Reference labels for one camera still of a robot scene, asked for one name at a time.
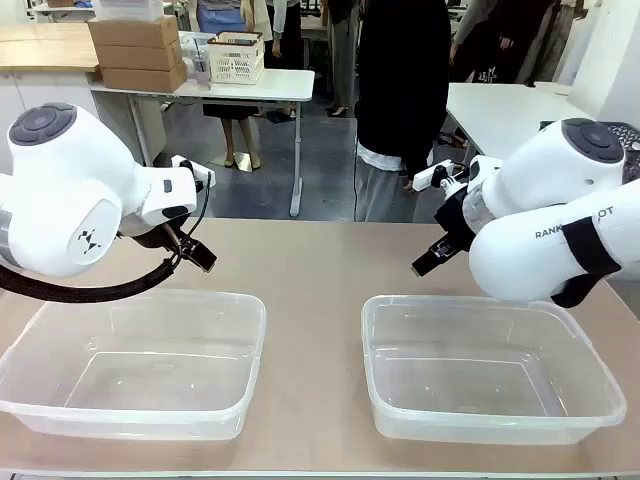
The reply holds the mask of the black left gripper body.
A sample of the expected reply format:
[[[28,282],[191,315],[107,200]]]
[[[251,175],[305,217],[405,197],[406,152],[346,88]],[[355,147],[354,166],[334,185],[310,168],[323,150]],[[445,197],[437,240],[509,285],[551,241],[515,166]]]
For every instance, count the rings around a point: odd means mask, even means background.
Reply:
[[[162,225],[152,226],[140,219],[123,219],[118,235],[129,237],[144,248],[176,250],[185,236],[181,230],[184,219],[173,219]]]

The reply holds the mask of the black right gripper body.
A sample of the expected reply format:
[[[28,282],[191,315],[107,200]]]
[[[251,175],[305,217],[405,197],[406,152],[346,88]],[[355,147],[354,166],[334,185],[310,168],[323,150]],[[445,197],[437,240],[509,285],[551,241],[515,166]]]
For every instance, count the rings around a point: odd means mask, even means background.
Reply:
[[[467,187],[463,186],[446,199],[434,215],[437,223],[445,231],[440,243],[449,250],[468,250],[476,236],[463,214],[466,196]]]

